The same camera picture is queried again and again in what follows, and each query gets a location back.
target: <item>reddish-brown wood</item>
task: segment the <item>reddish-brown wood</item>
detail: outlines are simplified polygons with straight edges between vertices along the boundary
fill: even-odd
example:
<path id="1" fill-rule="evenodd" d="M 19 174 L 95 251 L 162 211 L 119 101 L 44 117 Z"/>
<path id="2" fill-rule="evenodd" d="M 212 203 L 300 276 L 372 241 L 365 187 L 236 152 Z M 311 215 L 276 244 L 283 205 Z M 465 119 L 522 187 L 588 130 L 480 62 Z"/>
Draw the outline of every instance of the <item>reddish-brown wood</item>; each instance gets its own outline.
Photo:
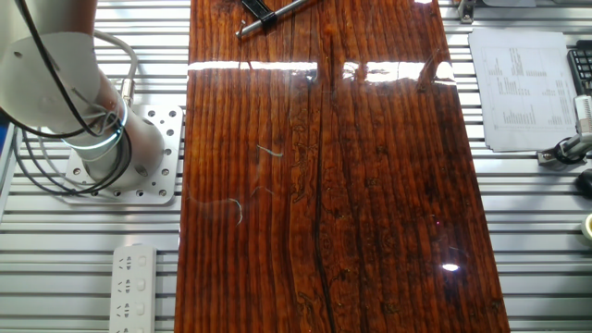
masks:
<path id="1" fill-rule="evenodd" d="M 248 17 L 192 1 L 175 331 L 509 332 L 437 2 Z"/>

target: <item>cable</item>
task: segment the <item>cable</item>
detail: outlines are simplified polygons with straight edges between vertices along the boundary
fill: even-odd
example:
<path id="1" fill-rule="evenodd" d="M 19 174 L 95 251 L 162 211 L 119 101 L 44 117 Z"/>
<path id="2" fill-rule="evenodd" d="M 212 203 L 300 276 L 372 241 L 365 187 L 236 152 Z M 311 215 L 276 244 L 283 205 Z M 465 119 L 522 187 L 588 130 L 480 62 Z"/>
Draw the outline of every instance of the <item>cable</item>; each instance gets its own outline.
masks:
<path id="1" fill-rule="evenodd" d="M 78 110 L 76 109 L 76 106 L 74 105 L 74 103 L 70 99 L 70 96 L 68 95 L 68 92 L 66 91 L 66 88 L 64 87 L 64 83 L 57 76 L 56 69 L 54 68 L 55 64 L 52 62 L 52 59 L 49 56 L 49 53 L 47 52 L 47 50 L 45 49 L 45 46 L 43 46 L 43 42 L 41 40 L 39 32 L 37 31 L 37 28 L 35 27 L 35 23 L 33 22 L 33 19 L 31 17 L 31 12 L 29 12 L 29 8 L 27 7 L 27 2 L 25 0 L 15 0 L 15 2 L 17 4 L 18 8 L 20 9 L 20 14 L 25 19 L 25 23 L 27 24 L 27 27 L 29 28 L 29 32 L 31 33 L 31 37 L 35 41 L 35 45 L 37 46 L 37 50 L 39 51 L 39 55 L 41 56 L 43 62 L 45 63 L 45 67 L 49 71 L 49 74 L 52 76 L 52 79 L 54 79 L 55 85 L 57 86 L 57 89 L 59 90 L 62 97 L 64 98 L 64 101 L 68 105 L 68 108 L 69 108 L 70 112 L 72 113 L 72 116 L 74 116 L 74 118 L 76 118 L 76 120 L 78 120 L 78 122 L 80 123 L 82 128 L 87 133 L 89 133 L 90 135 L 92 135 L 95 138 L 100 137 L 101 134 L 95 133 L 89 127 L 89 125 L 84 121 L 84 119 L 82 118 L 82 116 L 80 115 Z"/>
<path id="2" fill-rule="evenodd" d="M 82 191 L 54 191 L 52 189 L 46 188 L 44 185 L 42 185 L 41 183 L 39 183 L 27 170 L 27 168 L 25 167 L 24 163 L 22 162 L 22 159 L 19 156 L 18 153 L 18 147 L 17 147 L 17 134 L 18 132 L 15 131 L 15 134 L 13 136 L 13 140 L 12 140 L 12 149 L 13 152 L 15 154 L 18 166 L 20 167 L 21 171 L 23 172 L 23 174 L 27 177 L 27 179 L 29 179 L 33 184 L 35 184 L 37 187 L 39 187 L 40 189 L 47 191 L 49 193 L 52 193 L 54 195 L 81 195 L 81 194 L 88 194 L 88 193 L 95 193 L 101 190 L 106 189 L 107 187 L 111 186 L 111 184 L 113 184 L 114 182 L 116 182 L 119 178 L 121 178 L 121 176 L 126 172 L 126 170 L 128 169 L 128 167 L 130 166 L 131 163 L 131 156 L 132 156 L 132 151 L 131 151 L 131 139 L 129 134 L 127 133 L 127 131 L 124 128 L 120 128 L 123 132 L 123 135 L 126 136 L 126 140 L 128 142 L 128 160 L 126 161 L 126 164 L 121 167 L 120 162 L 122 161 L 122 155 L 123 155 L 123 147 L 121 147 L 121 149 L 117 150 L 117 165 L 113 168 L 113 170 L 111 170 L 109 172 L 109 174 L 107 176 L 105 176 L 103 179 L 101 179 L 99 182 L 97 182 L 96 184 L 94 184 L 93 186 L 91 186 L 88 189 L 82 190 Z M 35 159 L 34 155 L 32 154 L 32 150 L 28 149 L 29 151 L 29 155 L 31 157 L 31 159 Z M 113 175 L 116 173 L 116 171 L 119 169 L 119 173 L 117 175 L 115 175 L 113 177 Z M 46 177 L 48 177 L 48 179 L 50 179 L 51 177 L 49 177 L 49 175 L 46 175 L 46 173 L 44 173 L 44 171 L 42 171 L 42 174 L 44 174 Z"/>
<path id="3" fill-rule="evenodd" d="M 103 135 L 105 134 L 105 131 L 112 127 L 113 125 L 115 125 L 117 123 L 117 113 L 115 111 L 109 111 L 106 108 L 104 108 L 102 105 L 98 105 L 98 104 L 94 104 L 91 103 L 89 100 L 86 99 L 86 97 L 84 97 L 78 90 L 76 90 L 76 88 L 72 89 L 72 91 L 82 100 L 84 101 L 84 103 L 86 103 L 88 106 L 90 106 L 93 109 L 96 109 L 100 112 L 103 112 L 103 114 L 94 114 L 94 115 L 89 115 L 86 116 L 84 118 L 99 118 L 102 117 L 103 118 L 103 122 L 101 123 L 101 129 L 99 130 L 99 132 L 97 134 Z M 114 119 L 113 121 L 111 121 L 111 123 L 109 123 L 107 125 L 107 121 L 109 118 Z"/>
<path id="4" fill-rule="evenodd" d="M 110 35 L 106 32 L 102 32 L 102 31 L 94 31 L 94 37 L 96 37 L 100 40 L 103 40 L 105 42 L 111 43 L 113 45 L 117 45 L 117 46 L 121 47 L 123 49 L 123 51 L 125 51 L 129 55 L 131 63 L 129 65 L 129 72 L 128 72 L 127 79 L 133 80 L 133 77 L 136 75 L 136 70 L 138 69 L 138 56 L 133 51 L 131 46 L 129 46 L 127 43 L 123 42 L 122 40 L 118 39 L 117 37 Z"/>
<path id="5" fill-rule="evenodd" d="M 92 160 L 84 160 L 84 162 L 95 162 L 100 160 L 101 158 L 107 156 L 107 154 L 111 153 L 111 151 L 113 150 L 113 148 L 115 148 L 117 146 L 117 144 L 119 143 L 119 141 L 121 140 L 122 135 L 119 135 L 119 137 L 116 139 L 116 141 L 111 145 L 111 147 L 109 147 L 109 149 L 107 149 L 104 153 L 100 154 L 98 157 L 95 157 Z"/>
<path id="6" fill-rule="evenodd" d="M 15 126 L 20 128 L 21 130 L 26 130 L 27 132 L 29 132 L 31 134 L 35 134 L 39 137 L 44 137 L 47 139 L 67 139 L 67 138 L 73 138 L 77 135 L 81 135 L 82 133 L 84 133 L 84 129 L 79 129 L 79 130 L 76 130 L 76 131 L 73 131 L 70 133 L 64 133 L 64 134 L 44 133 L 39 130 L 32 129 L 32 128 L 28 127 L 27 125 L 21 123 L 20 121 L 14 119 L 2 107 L 0 107 L 0 113 L 2 113 L 2 115 L 4 117 L 6 117 L 11 123 L 15 124 Z"/>
<path id="7" fill-rule="evenodd" d="M 52 170 L 54 170 L 54 172 L 57 175 L 59 175 L 59 177 L 61 177 L 62 179 L 64 179 L 65 181 L 67 181 L 71 184 L 86 185 L 86 184 L 76 181 L 74 179 L 68 178 L 66 175 L 62 174 L 62 172 L 60 170 L 57 169 L 57 166 L 54 164 L 54 161 L 52 161 L 52 159 L 49 158 L 49 155 L 47 154 L 47 148 L 45 148 L 45 143 L 43 142 L 43 137 L 37 136 L 37 142 L 39 143 L 39 149 L 41 150 L 41 154 L 43 155 L 43 159 L 45 160 L 45 162 L 47 162 L 49 167 L 51 167 Z"/>
<path id="8" fill-rule="evenodd" d="M 45 172 L 45 170 L 39 165 L 39 162 L 37 161 L 37 159 L 33 155 L 33 151 L 31 149 L 31 144 L 29 143 L 29 139 L 27 138 L 27 131 L 26 130 L 22 131 L 22 139 L 25 142 L 25 146 L 27 146 L 27 152 L 29 152 L 29 156 L 31 157 L 31 161 L 39 169 L 39 171 L 41 171 L 41 174 L 44 177 L 46 177 L 49 181 L 53 182 L 57 187 L 61 188 L 62 190 L 66 190 L 68 192 L 74 192 L 75 190 L 67 188 L 66 186 L 57 182 L 53 177 L 49 176 Z"/>

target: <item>metal mounting plate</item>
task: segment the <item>metal mounting plate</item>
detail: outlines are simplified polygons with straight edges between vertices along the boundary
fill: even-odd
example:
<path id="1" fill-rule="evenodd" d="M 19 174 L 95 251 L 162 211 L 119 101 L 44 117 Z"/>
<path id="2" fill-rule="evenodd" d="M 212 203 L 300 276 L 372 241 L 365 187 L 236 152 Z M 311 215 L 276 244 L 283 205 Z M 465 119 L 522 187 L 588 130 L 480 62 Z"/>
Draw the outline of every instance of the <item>metal mounting plate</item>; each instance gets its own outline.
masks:
<path id="1" fill-rule="evenodd" d="M 108 188 L 96 195 L 64 197 L 68 204 L 168 204 L 174 198 L 183 110 L 178 106 L 168 105 L 134 105 L 132 108 L 136 115 L 150 120 L 163 136 L 165 153 L 160 166 L 153 175 L 132 189 Z M 68 160 L 66 176 L 79 182 L 94 183 L 94 179 L 88 175 L 82 160 L 74 151 Z"/>

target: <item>white power strip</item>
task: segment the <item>white power strip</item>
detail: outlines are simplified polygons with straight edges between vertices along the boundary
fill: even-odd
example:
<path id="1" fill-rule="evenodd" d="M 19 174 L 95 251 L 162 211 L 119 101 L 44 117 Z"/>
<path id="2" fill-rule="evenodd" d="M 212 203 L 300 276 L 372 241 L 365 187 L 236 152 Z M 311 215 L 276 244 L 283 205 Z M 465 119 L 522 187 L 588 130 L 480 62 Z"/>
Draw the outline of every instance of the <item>white power strip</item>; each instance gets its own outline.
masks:
<path id="1" fill-rule="evenodd" d="M 155 280 L 156 248 L 115 249 L 109 333 L 154 333 Z"/>

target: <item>metal bracket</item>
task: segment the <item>metal bracket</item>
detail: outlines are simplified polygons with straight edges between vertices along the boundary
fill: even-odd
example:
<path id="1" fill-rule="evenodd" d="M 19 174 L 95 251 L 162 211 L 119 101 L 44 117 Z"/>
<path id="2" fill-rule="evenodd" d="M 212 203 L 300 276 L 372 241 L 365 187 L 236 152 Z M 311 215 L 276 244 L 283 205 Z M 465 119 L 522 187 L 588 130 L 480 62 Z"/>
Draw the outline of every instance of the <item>metal bracket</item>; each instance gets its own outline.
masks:
<path id="1" fill-rule="evenodd" d="M 555 148 L 536 152 L 536 160 L 541 167 L 555 171 L 567 171 L 587 164 L 587 159 L 584 157 L 581 161 L 573 165 L 566 165 L 555 158 Z"/>
<path id="2" fill-rule="evenodd" d="M 459 4 L 459 19 L 461 23 L 473 24 L 473 14 L 475 11 L 476 0 L 461 0 Z"/>
<path id="3" fill-rule="evenodd" d="M 157 171 L 132 189 L 104 189 L 93 196 L 67 196 L 68 204 L 147 205 L 168 204 L 175 197 L 179 146 L 183 128 L 183 110 L 178 106 L 134 105 L 136 115 L 148 119 L 165 142 L 163 160 Z M 79 182 L 94 183 L 80 157 L 72 151 L 66 176 Z"/>
<path id="4" fill-rule="evenodd" d="M 264 29 L 267 29 L 278 22 L 278 15 L 276 15 L 276 12 L 269 9 L 262 0 L 242 0 L 242 4 L 246 6 L 257 19 L 261 20 Z"/>

